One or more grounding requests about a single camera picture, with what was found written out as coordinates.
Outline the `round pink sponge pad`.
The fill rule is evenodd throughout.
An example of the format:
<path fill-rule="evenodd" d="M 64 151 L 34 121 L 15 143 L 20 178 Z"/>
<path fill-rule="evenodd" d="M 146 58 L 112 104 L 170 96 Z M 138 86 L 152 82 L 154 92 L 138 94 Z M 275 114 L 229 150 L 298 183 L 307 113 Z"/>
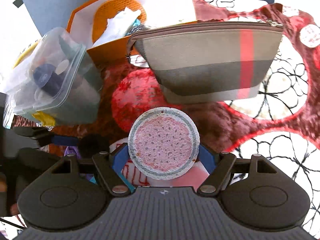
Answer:
<path fill-rule="evenodd" d="M 183 111 L 157 107 L 141 114 L 128 136 L 128 153 L 135 167 L 154 180 L 171 180 L 187 173 L 200 151 L 200 135 Z"/>

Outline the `orange honeycomb silicone mat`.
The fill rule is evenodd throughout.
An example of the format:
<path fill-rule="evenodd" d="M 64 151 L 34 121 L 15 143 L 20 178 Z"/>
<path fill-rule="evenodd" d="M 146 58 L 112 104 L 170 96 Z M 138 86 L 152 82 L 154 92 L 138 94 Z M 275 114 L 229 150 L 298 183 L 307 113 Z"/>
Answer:
<path fill-rule="evenodd" d="M 104 2 L 93 17 L 92 42 L 95 42 L 107 28 L 107 20 L 114 18 L 117 13 L 129 8 L 132 11 L 140 10 L 138 19 L 145 23 L 147 16 L 142 5 L 136 0 L 109 0 Z"/>

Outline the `grey steel wool scrubber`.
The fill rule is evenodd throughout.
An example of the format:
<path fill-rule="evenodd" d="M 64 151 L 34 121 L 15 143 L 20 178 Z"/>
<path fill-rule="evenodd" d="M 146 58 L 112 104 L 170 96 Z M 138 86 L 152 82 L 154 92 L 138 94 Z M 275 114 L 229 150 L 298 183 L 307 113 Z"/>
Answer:
<path fill-rule="evenodd" d="M 136 19 L 134 23 L 127 29 L 125 36 L 130 36 L 133 33 L 136 33 L 138 31 L 142 30 L 149 30 L 150 27 L 143 24 L 139 19 Z"/>

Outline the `purple cloth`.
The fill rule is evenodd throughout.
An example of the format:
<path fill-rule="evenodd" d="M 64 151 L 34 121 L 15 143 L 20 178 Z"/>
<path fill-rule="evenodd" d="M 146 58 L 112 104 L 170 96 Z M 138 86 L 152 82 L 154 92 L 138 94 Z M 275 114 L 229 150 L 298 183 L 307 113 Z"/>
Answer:
<path fill-rule="evenodd" d="M 64 152 L 64 156 L 76 156 L 77 159 L 81 159 L 82 156 L 79 152 L 79 149 L 77 146 L 67 146 Z"/>

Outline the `black fluffy puff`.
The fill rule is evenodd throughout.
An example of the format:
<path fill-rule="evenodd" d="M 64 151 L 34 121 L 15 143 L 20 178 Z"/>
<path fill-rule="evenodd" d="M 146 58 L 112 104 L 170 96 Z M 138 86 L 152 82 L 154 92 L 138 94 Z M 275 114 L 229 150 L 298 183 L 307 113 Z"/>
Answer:
<path fill-rule="evenodd" d="M 110 146 L 106 137 L 99 134 L 89 134 L 79 140 L 78 150 L 81 158 L 91 158 L 100 152 L 109 152 Z"/>

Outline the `clear plastic storage container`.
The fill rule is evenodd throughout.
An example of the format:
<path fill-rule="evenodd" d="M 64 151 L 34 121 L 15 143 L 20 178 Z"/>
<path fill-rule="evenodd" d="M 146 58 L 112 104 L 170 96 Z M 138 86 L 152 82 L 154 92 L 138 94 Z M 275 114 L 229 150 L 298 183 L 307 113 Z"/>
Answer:
<path fill-rule="evenodd" d="M 46 33 L 1 83 L 13 113 L 44 126 L 93 123 L 102 87 L 85 45 L 60 27 Z"/>

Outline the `red floral fleece blanket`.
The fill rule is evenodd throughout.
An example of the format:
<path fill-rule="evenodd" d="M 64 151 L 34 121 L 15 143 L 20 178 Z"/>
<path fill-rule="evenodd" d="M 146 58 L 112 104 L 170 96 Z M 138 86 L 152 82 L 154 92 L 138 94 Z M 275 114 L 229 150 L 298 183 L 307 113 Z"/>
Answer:
<path fill-rule="evenodd" d="M 195 122 L 201 141 L 216 153 L 231 150 L 255 135 L 271 130 L 298 132 L 319 143 L 319 48 L 302 44 L 299 35 L 313 23 L 306 12 L 283 13 L 278 3 L 248 13 L 255 22 L 272 21 L 300 54 L 308 73 L 305 105 L 295 114 L 278 120 L 258 120 L 223 102 L 182 105 Z M 110 196 L 100 183 L 86 183 L 82 193 L 106 197 L 98 217 L 64 231 L 31 226 L 18 239 L 311 239 L 301 227 L 309 208 L 308 196 L 292 179 L 263 157 L 236 159 L 231 174 L 247 172 L 248 178 L 228 186 L 216 196 L 201 196 L 191 187 L 141 186 L 128 196 Z M 290 189 L 283 213 L 248 202 L 249 184 L 281 182 Z"/>

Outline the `plaid canvas zipper pouch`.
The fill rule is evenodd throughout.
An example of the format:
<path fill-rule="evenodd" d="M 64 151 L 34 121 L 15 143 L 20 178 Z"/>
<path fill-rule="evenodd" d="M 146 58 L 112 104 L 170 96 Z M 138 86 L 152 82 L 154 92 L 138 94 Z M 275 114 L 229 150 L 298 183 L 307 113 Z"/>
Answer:
<path fill-rule="evenodd" d="M 278 51 L 277 22 L 200 22 L 138 31 L 127 51 L 148 63 L 168 103 L 253 98 Z"/>

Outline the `orange cardboard box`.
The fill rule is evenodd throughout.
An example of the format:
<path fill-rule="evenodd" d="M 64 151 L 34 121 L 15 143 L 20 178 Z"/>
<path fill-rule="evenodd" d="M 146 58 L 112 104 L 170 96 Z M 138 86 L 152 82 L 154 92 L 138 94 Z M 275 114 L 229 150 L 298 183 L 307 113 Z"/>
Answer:
<path fill-rule="evenodd" d="M 195 21 L 193 0 L 90 0 L 72 12 L 67 31 L 100 64 L 127 55 L 134 27 L 156 29 Z"/>

